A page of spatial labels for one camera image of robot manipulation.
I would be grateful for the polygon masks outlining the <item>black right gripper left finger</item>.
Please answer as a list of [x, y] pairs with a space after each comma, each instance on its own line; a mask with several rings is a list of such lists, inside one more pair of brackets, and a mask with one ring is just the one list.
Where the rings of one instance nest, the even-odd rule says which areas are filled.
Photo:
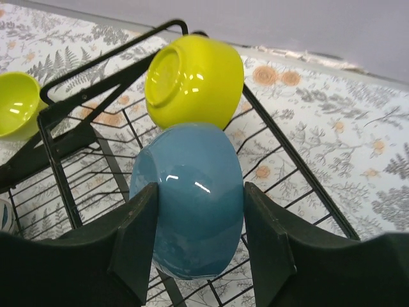
[[57, 239], [1, 234], [2, 306], [144, 306], [158, 185]]

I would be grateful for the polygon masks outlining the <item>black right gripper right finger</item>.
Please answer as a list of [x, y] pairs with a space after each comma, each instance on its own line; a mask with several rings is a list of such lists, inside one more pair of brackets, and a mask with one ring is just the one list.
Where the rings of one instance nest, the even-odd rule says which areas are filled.
[[248, 182], [245, 226], [257, 306], [407, 306], [408, 234], [347, 239]]

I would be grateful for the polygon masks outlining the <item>blue ceramic bowl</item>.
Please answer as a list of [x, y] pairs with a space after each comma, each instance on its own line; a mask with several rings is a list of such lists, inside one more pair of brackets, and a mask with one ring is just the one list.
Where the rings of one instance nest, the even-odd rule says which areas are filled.
[[184, 280], [220, 275], [243, 228], [243, 176], [226, 134], [210, 123], [183, 123], [159, 134], [135, 158], [130, 195], [158, 184], [153, 263]]

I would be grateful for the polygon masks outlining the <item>lime green bowl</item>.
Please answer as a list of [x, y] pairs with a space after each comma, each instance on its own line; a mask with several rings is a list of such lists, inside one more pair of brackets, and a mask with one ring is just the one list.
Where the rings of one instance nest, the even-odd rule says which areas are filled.
[[243, 63], [234, 47], [202, 35], [183, 35], [154, 55], [144, 85], [146, 108], [161, 129], [191, 122], [224, 129], [243, 86]]
[[38, 132], [37, 117], [47, 107], [38, 81], [24, 72], [1, 74], [1, 140], [26, 141]]

